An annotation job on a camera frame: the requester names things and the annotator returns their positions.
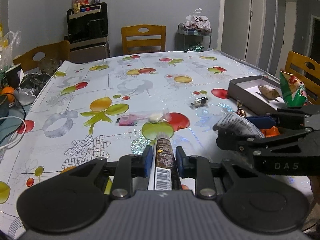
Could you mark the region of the dark foil wrapped candy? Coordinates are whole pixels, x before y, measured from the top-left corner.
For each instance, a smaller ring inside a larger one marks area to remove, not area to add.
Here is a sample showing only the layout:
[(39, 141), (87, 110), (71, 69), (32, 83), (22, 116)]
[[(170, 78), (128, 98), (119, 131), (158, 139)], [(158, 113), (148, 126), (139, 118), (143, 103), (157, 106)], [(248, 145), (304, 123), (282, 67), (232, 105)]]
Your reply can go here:
[(241, 117), (246, 117), (246, 112), (245, 110), (242, 108), (242, 102), (240, 100), (237, 101), (237, 110), (236, 110), (236, 114), (241, 116)]

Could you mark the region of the wooden chair far left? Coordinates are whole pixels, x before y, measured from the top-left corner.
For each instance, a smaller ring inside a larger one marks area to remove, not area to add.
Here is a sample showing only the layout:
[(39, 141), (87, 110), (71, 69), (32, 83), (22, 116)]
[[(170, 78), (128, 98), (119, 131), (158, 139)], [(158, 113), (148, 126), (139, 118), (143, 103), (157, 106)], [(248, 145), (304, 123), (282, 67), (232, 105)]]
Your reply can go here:
[(33, 48), (32, 50), (13, 59), (14, 65), (20, 65), (24, 72), (35, 69), (41, 61), (56, 60), (63, 63), (69, 60), (70, 42), (61, 41)]

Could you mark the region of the clear pink candy packet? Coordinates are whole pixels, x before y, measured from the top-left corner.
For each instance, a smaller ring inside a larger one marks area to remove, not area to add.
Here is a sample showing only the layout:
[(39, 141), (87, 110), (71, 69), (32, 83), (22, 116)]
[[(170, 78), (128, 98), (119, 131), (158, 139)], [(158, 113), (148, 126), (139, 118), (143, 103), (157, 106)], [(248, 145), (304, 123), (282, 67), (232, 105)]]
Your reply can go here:
[(169, 122), (170, 112), (165, 109), (161, 111), (130, 112), (117, 116), (116, 125), (118, 126), (142, 126), (146, 123), (156, 124), (159, 122)]

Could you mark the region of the dark round bowl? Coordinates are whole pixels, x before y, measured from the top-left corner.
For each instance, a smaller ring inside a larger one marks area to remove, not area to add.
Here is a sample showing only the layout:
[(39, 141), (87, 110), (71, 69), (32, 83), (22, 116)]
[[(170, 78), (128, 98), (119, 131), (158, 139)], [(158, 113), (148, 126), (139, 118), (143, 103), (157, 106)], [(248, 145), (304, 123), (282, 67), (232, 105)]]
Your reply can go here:
[(0, 97), (0, 117), (6, 117), (9, 114), (9, 99), (7, 95)]

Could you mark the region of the small brown snack packet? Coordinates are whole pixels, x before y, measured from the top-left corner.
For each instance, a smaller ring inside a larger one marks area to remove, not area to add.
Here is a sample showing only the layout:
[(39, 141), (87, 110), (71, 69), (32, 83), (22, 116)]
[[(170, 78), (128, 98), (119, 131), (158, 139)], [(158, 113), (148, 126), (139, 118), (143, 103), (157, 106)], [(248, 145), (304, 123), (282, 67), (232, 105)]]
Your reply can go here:
[(258, 89), (260, 93), (268, 100), (276, 100), (278, 97), (280, 97), (279, 92), (269, 85), (259, 85)]

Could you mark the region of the white label snack packet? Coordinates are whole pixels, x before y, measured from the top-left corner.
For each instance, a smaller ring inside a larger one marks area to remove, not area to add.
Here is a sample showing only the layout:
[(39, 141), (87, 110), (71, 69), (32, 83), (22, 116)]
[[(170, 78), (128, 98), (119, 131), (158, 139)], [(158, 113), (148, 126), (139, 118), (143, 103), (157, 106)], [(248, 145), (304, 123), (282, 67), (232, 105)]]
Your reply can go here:
[(218, 131), (219, 129), (227, 129), (239, 135), (257, 135), (259, 138), (265, 137), (257, 126), (234, 112), (229, 112), (213, 126), (214, 131)]

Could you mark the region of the wooden chair right side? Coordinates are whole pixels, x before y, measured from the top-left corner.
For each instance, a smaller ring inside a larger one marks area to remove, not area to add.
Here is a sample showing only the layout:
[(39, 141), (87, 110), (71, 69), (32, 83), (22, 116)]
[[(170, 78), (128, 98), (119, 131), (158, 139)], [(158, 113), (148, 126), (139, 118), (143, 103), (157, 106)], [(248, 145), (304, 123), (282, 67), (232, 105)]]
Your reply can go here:
[(318, 62), (302, 54), (289, 51), (285, 72), (300, 79), (306, 87), (308, 101), (313, 105), (319, 105), (320, 72)]

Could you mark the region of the grey cardboard box tray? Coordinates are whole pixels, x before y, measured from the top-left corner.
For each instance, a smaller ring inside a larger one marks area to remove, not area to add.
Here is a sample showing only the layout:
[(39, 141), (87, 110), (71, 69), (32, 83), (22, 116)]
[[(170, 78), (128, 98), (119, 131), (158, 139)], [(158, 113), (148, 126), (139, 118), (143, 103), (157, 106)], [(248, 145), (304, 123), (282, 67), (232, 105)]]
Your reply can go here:
[[(265, 85), (274, 88), (280, 94), (280, 97), (277, 97), (276, 100), (264, 97), (258, 86)], [(228, 86), (228, 95), (235, 101), (241, 101), (245, 108), (256, 115), (276, 113), (277, 109), (286, 107), (279, 82), (262, 75), (231, 80)]]

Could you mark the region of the wooden chair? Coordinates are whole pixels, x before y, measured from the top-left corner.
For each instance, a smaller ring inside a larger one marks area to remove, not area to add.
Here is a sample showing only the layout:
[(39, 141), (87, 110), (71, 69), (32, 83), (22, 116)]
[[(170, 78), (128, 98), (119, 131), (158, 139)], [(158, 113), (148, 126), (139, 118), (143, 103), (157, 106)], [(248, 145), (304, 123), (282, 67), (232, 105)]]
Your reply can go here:
[(289, 51), (285, 72), (300, 79), (306, 87), (308, 101), (313, 105), (319, 105), (320, 72), (318, 62), (302, 54)]
[(164, 52), (166, 31), (167, 28), (164, 25), (139, 24), (122, 27), (123, 54)]
[(61, 41), (33, 48), (32, 50), (13, 59), (14, 65), (20, 65), (24, 72), (35, 69), (41, 61), (56, 60), (63, 63), (69, 60), (70, 42)]

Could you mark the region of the dark chocolate bar wrapper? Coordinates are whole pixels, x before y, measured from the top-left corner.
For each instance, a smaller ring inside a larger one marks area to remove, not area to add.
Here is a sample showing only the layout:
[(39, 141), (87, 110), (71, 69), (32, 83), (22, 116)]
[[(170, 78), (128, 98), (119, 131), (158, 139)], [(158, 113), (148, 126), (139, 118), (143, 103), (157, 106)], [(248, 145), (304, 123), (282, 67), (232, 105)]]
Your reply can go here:
[(153, 163), (148, 190), (172, 191), (180, 189), (181, 182), (169, 136), (165, 133), (159, 133), (153, 147)]

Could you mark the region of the orange foil snack stick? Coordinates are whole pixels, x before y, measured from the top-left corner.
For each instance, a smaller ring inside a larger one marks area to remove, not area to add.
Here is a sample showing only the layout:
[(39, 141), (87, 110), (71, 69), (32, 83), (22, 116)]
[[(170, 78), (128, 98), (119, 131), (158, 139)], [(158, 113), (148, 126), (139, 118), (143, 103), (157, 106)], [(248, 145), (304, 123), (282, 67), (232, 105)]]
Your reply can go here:
[(260, 131), (266, 138), (280, 135), (279, 129), (276, 126), (272, 126), (271, 128), (266, 129), (260, 129)]

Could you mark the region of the green chip bag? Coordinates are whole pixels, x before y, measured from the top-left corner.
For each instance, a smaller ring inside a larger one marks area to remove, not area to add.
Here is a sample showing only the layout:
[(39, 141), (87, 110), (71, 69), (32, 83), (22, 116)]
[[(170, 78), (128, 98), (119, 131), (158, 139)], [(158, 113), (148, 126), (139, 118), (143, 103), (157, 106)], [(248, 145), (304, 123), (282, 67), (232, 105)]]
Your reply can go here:
[(305, 85), (293, 74), (283, 70), (279, 73), (280, 88), (287, 107), (302, 107), (308, 104)]

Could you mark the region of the panda candy packet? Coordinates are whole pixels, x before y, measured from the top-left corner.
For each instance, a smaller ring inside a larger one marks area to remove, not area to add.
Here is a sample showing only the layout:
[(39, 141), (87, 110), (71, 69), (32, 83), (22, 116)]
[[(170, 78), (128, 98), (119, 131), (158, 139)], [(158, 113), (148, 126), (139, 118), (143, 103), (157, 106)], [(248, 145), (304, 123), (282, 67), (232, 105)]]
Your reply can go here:
[(206, 96), (196, 98), (193, 102), (190, 103), (191, 107), (193, 108), (199, 108), (203, 107), (207, 104), (208, 98)]

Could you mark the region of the fruit pattern tablecloth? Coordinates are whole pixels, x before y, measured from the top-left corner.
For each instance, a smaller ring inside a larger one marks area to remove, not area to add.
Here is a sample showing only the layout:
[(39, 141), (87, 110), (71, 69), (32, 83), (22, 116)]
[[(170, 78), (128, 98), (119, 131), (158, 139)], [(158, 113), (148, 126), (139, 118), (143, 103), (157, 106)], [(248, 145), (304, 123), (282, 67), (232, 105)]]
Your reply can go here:
[(1, 229), (14, 239), (25, 232), (18, 196), (66, 168), (96, 157), (109, 161), (140, 154), (158, 132), (188, 153), (220, 157), (214, 124), (235, 109), (229, 81), (262, 70), (216, 51), (169, 52), (65, 62), (34, 102), (22, 141), (1, 161)]

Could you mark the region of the white Dove plastic bag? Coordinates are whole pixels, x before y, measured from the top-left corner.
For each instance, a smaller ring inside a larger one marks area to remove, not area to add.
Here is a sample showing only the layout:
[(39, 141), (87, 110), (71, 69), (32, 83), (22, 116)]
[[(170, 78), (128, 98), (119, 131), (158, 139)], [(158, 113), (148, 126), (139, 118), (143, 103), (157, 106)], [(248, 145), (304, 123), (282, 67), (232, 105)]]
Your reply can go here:
[(188, 15), (184, 25), (189, 35), (209, 35), (212, 31), (210, 21), (201, 8)]

